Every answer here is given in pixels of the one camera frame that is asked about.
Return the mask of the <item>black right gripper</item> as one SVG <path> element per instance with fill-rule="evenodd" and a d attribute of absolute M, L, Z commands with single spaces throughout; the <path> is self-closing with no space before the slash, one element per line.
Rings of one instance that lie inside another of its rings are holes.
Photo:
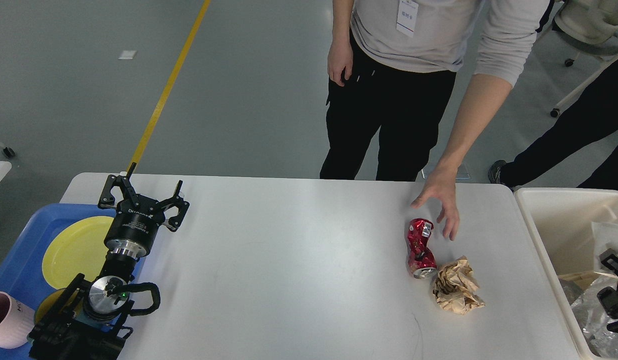
<path fill-rule="evenodd" d="M 618 253 L 604 252 L 600 255 L 600 263 L 613 272 L 618 279 Z M 604 312 L 615 322 L 607 323 L 607 331 L 618 334 L 618 283 L 616 287 L 606 286 L 596 294 Z"/>

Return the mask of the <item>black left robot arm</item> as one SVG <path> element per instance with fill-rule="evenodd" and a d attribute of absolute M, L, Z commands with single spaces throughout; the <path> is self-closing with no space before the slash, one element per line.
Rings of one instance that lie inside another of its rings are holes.
<path fill-rule="evenodd" d="M 126 173 L 111 174 L 98 207 L 112 208 L 115 217 L 104 236 L 107 255 L 94 280 L 79 273 L 62 290 L 28 334 L 34 360 L 116 360 L 133 328 L 128 317 L 147 316 L 159 309 L 161 294 L 152 282 L 137 283 L 133 272 L 149 255 L 158 230 L 175 232 L 190 203 L 181 196 L 183 182 L 167 199 L 137 193 L 131 184 L 135 162 Z"/>

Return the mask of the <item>bystander bare forearm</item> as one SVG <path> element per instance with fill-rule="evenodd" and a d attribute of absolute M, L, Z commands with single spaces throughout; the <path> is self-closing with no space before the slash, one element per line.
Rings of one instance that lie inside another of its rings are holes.
<path fill-rule="evenodd" d="M 476 139 L 497 114 L 512 89 L 512 84 L 500 77 L 482 73 L 472 75 L 457 110 L 446 148 L 435 167 L 437 170 L 455 177 Z"/>

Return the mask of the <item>bystander left hand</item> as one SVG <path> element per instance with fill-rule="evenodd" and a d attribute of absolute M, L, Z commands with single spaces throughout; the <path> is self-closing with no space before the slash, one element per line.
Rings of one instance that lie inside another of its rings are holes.
<path fill-rule="evenodd" d="M 441 210 L 436 221 L 444 222 L 443 237 L 451 241 L 456 240 L 461 223 L 456 202 L 457 170 L 456 164 L 440 161 L 427 177 L 422 191 L 411 202 L 412 208 L 419 208 L 430 199 L 439 200 Z"/>

